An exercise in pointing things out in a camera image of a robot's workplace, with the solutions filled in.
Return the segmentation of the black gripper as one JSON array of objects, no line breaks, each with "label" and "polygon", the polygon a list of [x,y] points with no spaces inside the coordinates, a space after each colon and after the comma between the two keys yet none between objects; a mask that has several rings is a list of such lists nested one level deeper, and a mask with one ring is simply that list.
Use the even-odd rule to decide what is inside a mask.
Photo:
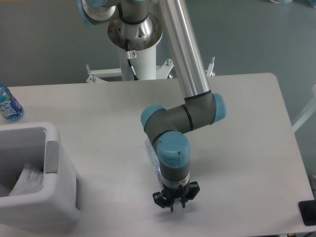
[{"label": "black gripper", "polygon": [[173,205],[177,198],[180,199],[182,207],[185,208],[186,203],[193,200],[199,191],[200,187],[197,181],[187,183],[185,186],[181,186],[181,189],[172,189],[163,184],[163,191],[153,193],[153,200],[161,208],[170,208],[170,211],[173,212]]}]

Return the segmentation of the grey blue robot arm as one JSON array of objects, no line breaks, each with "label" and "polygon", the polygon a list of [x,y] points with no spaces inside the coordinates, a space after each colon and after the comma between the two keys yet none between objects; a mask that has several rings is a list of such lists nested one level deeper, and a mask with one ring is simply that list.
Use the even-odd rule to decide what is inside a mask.
[{"label": "grey blue robot arm", "polygon": [[186,133],[222,120],[227,113],[221,95],[210,89],[187,5],[183,0],[156,0],[158,16],[146,0],[79,0],[84,23],[109,23],[108,36],[118,49],[123,80],[155,79],[156,46],[166,37],[184,104],[172,109],[147,107],[141,124],[158,157],[161,187],[155,204],[185,205],[200,188],[190,181],[191,148]]}]

